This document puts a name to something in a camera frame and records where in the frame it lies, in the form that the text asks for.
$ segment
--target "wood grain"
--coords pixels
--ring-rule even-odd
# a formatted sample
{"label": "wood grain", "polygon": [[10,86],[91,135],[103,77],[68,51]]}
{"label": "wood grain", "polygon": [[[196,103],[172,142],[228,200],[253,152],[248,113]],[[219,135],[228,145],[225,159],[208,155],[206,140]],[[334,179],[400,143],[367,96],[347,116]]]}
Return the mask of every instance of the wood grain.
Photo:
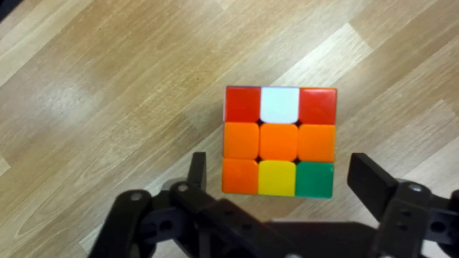
{"label": "wood grain", "polygon": [[[23,1],[0,24],[0,256],[86,256],[117,193],[156,193],[195,150],[208,192],[259,219],[375,225],[345,186],[351,152],[447,196],[457,13],[456,0]],[[220,193],[225,84],[338,87],[331,200]]]}

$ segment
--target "light wood surface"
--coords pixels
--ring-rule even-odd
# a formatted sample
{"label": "light wood surface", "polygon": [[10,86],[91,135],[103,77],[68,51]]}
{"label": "light wood surface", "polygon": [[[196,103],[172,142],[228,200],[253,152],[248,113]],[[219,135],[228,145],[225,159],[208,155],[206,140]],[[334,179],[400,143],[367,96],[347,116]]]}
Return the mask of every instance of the light wood surface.
{"label": "light wood surface", "polygon": [[[457,0],[24,0],[0,24],[0,256],[84,256],[117,193],[156,193],[193,150],[209,193],[259,219],[375,225],[345,186],[351,152],[449,196],[457,13]],[[338,87],[331,200],[220,193],[225,84]]]}

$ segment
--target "wooden floor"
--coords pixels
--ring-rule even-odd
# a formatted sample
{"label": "wooden floor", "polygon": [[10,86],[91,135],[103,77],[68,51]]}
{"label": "wooden floor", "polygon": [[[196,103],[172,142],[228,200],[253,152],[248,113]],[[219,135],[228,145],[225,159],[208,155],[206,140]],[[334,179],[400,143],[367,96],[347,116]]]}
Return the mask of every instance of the wooden floor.
{"label": "wooden floor", "polygon": [[[351,152],[449,196],[457,13],[457,0],[24,0],[0,24],[0,256],[86,256],[117,193],[156,193],[193,150],[209,193],[259,219],[375,225],[345,186]],[[338,87],[332,200],[220,193],[225,84]]]}

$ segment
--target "rubik's cube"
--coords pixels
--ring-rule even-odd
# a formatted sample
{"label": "rubik's cube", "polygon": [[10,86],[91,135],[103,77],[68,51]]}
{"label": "rubik's cube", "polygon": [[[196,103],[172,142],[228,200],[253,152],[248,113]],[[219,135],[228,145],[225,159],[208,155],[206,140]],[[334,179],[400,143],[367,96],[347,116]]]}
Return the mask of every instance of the rubik's cube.
{"label": "rubik's cube", "polygon": [[337,90],[228,86],[222,190],[331,198]]}

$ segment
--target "screw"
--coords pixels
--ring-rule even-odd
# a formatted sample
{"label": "screw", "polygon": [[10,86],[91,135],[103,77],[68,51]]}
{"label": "screw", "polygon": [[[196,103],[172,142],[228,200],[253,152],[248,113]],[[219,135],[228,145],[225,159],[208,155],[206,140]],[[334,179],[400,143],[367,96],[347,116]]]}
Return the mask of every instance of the screw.
{"label": "screw", "polygon": [[416,183],[410,183],[408,188],[414,192],[421,192],[421,186]]}
{"label": "screw", "polygon": [[177,186],[177,190],[179,190],[179,192],[186,192],[186,190],[187,190],[187,185],[185,185],[185,183],[179,185],[179,186]]}
{"label": "screw", "polygon": [[285,255],[285,258],[302,258],[302,256],[298,253],[288,253],[288,255]]}
{"label": "screw", "polygon": [[142,193],[139,193],[139,192],[134,192],[134,193],[130,195],[130,200],[137,202],[140,199],[142,199]]}

